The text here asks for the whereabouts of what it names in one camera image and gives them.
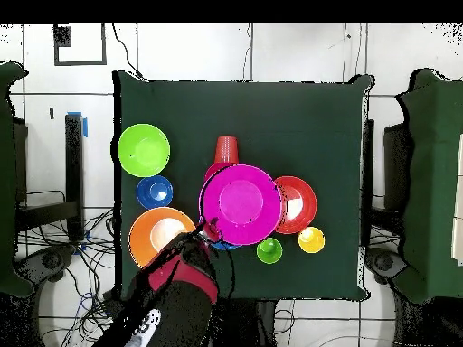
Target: red bowl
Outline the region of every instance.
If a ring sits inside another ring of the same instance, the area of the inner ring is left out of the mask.
[[[299,233],[317,213],[317,197],[304,180],[284,175],[275,180],[282,196],[282,209],[278,227],[280,234]]]

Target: orange bowl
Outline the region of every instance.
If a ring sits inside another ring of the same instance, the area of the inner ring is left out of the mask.
[[[195,229],[190,218],[177,209],[151,209],[139,216],[130,229],[130,254],[139,267],[144,267],[179,233]]]

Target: pink bowl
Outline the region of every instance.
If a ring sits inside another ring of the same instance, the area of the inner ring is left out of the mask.
[[[271,177],[261,169],[234,164],[204,184],[199,211],[215,225],[222,240],[232,245],[261,242],[279,224],[281,195]]]

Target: dark green panel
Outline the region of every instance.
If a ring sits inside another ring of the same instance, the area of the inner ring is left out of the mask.
[[[412,302],[463,296],[463,267],[451,258],[457,190],[463,83],[420,70],[413,91],[401,95],[415,148],[410,199],[404,212],[403,255],[411,267],[394,282]]]
[[[0,292],[25,297],[33,292],[32,284],[16,275],[13,268],[16,252],[16,153],[14,150],[13,111],[9,90],[27,72],[12,61],[0,62]]]
[[[142,82],[124,72],[121,82],[122,129],[153,124],[171,145],[161,173],[174,186],[171,207],[198,219],[203,175],[213,162],[217,136],[238,137],[242,164],[256,165],[272,177],[295,175],[314,189],[318,209],[313,225],[326,246],[309,255],[297,234],[275,237],[283,256],[261,263],[256,247],[233,250],[233,297],[324,297],[363,299],[357,286],[359,185],[364,92],[369,76],[353,84],[238,83],[201,81]],[[144,209],[135,189],[139,179],[122,174],[123,291],[137,267],[128,252],[128,231]],[[214,260],[221,295],[231,286],[225,252]]]

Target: green tabletop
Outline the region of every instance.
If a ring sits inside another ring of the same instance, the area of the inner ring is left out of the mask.
[[[299,248],[296,234],[276,233],[272,237],[280,241],[283,255],[273,265],[259,261],[256,246],[232,250],[233,297],[365,298],[357,285],[357,259],[363,106],[372,86],[370,76],[349,84],[144,82],[119,71],[114,81],[121,130],[148,123],[169,139],[171,157],[161,173],[174,187],[169,206],[193,221],[199,216],[203,175],[221,135],[238,137],[240,163],[258,166],[274,178],[295,175],[312,186],[317,196],[312,225],[326,235],[323,250],[307,254]],[[128,251],[128,232],[145,211],[135,193],[139,180],[122,171],[123,296],[138,271]],[[232,269],[226,253],[221,251],[213,265],[220,295],[227,296]]]

